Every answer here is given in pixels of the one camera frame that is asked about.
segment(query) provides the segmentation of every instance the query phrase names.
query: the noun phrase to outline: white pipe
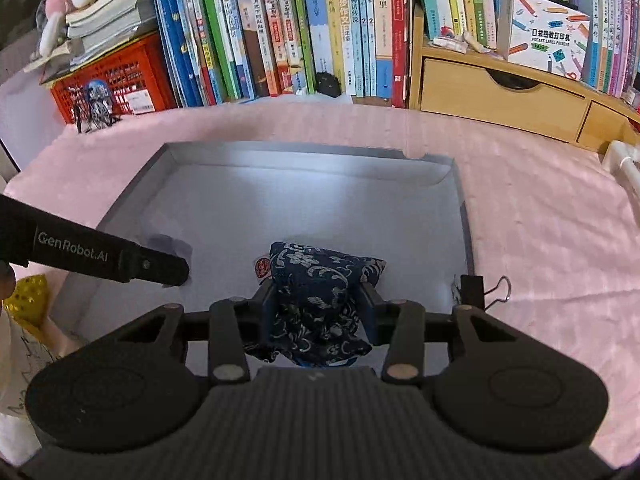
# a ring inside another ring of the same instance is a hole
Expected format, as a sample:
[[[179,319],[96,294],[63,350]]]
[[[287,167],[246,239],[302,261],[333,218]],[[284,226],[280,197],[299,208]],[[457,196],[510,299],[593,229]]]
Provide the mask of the white pipe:
[[[636,147],[621,142],[620,140],[612,140],[607,148],[602,165],[612,174],[622,171],[629,181],[638,198],[640,198],[640,170],[636,167],[634,161],[638,158]]]

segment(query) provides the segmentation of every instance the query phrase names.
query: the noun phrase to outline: human hand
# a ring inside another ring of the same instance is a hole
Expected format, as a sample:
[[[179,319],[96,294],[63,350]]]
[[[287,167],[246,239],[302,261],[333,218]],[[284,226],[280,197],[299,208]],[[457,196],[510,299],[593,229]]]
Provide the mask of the human hand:
[[[0,260],[0,300],[6,300],[14,293],[15,274],[11,265]]]

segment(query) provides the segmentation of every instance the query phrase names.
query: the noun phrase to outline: floral pattern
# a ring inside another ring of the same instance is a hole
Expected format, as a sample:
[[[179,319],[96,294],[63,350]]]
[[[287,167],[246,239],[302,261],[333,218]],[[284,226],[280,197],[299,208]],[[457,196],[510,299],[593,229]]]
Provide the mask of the floral pattern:
[[[281,353],[301,366],[325,367],[369,353],[355,335],[352,291],[360,282],[376,286],[386,262],[287,242],[271,245],[270,260],[278,309],[269,343],[247,343],[248,354],[273,362]]]

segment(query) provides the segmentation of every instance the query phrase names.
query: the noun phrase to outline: red plastic crate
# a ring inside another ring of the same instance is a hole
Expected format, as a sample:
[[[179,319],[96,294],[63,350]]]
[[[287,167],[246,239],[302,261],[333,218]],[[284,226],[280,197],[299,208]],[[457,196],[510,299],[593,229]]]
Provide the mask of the red plastic crate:
[[[73,106],[79,105],[83,119],[88,116],[84,85],[93,80],[106,83],[113,94],[113,113],[132,114],[125,95],[147,90],[154,110],[175,108],[174,93],[162,54],[160,35],[155,32],[116,50],[77,72],[56,81],[51,88],[53,98],[67,124],[73,124]]]

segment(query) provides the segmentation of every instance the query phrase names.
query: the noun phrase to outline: pink tablecloth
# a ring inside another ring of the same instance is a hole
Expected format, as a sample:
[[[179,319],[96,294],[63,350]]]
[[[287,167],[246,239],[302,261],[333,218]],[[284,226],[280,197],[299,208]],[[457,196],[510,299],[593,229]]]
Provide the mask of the pink tablecloth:
[[[595,154],[434,114],[265,102],[153,114],[89,136],[67,129],[6,193],[95,226],[162,143],[192,139],[380,146],[455,158],[476,272],[487,285],[503,274],[513,283],[512,300],[491,314],[599,373],[610,405],[594,448],[615,465],[640,452],[637,203]],[[47,272],[58,290],[64,274]]]

